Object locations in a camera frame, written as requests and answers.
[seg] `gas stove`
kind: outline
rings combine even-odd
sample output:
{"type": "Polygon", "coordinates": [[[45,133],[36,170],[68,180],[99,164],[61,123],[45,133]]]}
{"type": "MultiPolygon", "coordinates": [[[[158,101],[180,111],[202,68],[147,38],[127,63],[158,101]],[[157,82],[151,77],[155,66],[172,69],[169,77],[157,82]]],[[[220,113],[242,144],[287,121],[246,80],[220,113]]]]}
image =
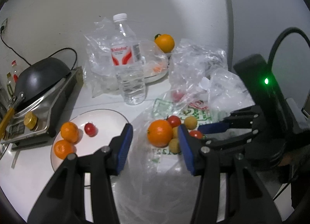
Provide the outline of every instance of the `gas stove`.
{"type": "Polygon", "coordinates": [[[0,143],[12,143],[12,150],[18,150],[43,144],[55,137],[57,123],[76,83],[77,70],[72,70],[26,108],[17,111],[7,127],[5,140],[1,139],[0,143]],[[24,123],[29,112],[37,118],[32,130],[24,123]]]}

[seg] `pan handle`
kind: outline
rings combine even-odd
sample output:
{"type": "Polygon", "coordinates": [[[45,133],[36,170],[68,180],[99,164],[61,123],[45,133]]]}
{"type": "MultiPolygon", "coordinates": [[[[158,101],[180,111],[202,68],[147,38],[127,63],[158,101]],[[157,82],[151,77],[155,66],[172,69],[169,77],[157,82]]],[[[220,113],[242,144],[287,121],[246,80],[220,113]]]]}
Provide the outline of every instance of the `pan handle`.
{"type": "Polygon", "coordinates": [[[4,136],[5,130],[11,120],[11,118],[14,116],[15,110],[11,107],[5,114],[4,118],[2,119],[0,123],[0,138],[4,136]]]}

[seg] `plastic bottle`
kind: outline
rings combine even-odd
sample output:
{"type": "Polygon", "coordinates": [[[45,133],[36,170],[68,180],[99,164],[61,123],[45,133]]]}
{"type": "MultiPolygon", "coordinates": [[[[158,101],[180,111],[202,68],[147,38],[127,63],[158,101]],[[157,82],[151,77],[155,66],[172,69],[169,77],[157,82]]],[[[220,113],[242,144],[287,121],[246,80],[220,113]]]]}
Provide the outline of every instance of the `plastic bottle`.
{"type": "Polygon", "coordinates": [[[11,73],[7,73],[7,93],[9,97],[12,98],[14,96],[15,91],[15,81],[12,78],[11,73]]]}
{"type": "Polygon", "coordinates": [[[23,72],[22,68],[16,64],[16,61],[13,61],[12,62],[11,74],[12,74],[12,77],[13,77],[15,83],[17,82],[17,79],[18,79],[19,75],[21,74],[21,72],[23,72]]]}
{"type": "Polygon", "coordinates": [[[139,44],[127,25],[127,14],[113,16],[116,34],[111,38],[111,54],[116,78],[125,103],[136,105],[145,100],[145,80],[139,44]]]}

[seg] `screw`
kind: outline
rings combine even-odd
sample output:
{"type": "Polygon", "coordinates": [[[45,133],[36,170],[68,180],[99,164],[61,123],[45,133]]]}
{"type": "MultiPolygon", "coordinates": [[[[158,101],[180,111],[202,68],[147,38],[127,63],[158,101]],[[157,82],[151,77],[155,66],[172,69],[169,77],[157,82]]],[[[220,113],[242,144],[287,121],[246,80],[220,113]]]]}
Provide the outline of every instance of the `screw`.
{"type": "Polygon", "coordinates": [[[70,153],[67,156],[67,159],[69,159],[69,160],[74,160],[75,158],[76,158],[76,154],[74,154],[74,153],[70,153]]]}
{"type": "Polygon", "coordinates": [[[210,148],[207,146],[203,146],[201,147],[200,151],[204,154],[209,153],[210,152],[210,148]]]}
{"type": "Polygon", "coordinates": [[[236,157],[236,159],[238,159],[238,160],[242,160],[242,159],[243,159],[242,153],[237,153],[237,154],[235,154],[235,157],[236,157]]]}
{"type": "Polygon", "coordinates": [[[101,151],[104,152],[104,153],[107,153],[110,151],[110,147],[108,145],[105,145],[101,148],[101,151]]]}

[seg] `gold knob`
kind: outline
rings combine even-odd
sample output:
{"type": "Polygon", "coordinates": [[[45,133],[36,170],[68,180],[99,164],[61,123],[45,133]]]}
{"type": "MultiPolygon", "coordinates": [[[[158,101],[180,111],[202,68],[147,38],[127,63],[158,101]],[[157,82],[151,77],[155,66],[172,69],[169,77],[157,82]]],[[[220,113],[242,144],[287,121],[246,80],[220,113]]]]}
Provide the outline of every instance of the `gold knob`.
{"type": "Polygon", "coordinates": [[[24,125],[29,129],[32,130],[37,124],[38,118],[35,114],[31,111],[27,112],[24,117],[24,125]]]}

